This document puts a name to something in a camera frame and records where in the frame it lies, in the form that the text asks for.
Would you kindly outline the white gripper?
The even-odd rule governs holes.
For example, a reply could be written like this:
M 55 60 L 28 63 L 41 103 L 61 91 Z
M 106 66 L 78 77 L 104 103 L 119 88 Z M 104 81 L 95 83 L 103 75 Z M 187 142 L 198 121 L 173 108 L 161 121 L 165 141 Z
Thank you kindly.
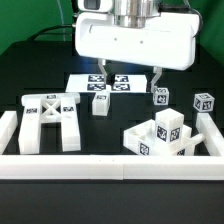
M 81 56 L 98 58 L 105 89 L 104 59 L 154 67 L 154 93 L 162 68 L 186 70 L 194 63 L 198 28 L 196 14 L 162 12 L 147 19 L 144 28 L 124 28 L 112 15 L 85 12 L 77 19 L 75 46 Z

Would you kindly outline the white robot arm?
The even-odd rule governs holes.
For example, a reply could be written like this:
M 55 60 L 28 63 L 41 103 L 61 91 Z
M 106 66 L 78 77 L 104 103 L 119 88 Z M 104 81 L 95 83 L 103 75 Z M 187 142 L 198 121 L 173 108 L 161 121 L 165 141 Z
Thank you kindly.
M 151 66 L 151 91 L 164 68 L 185 70 L 195 60 L 200 13 L 188 0 L 170 6 L 162 0 L 78 0 L 75 48 L 96 58 L 105 77 L 109 60 Z

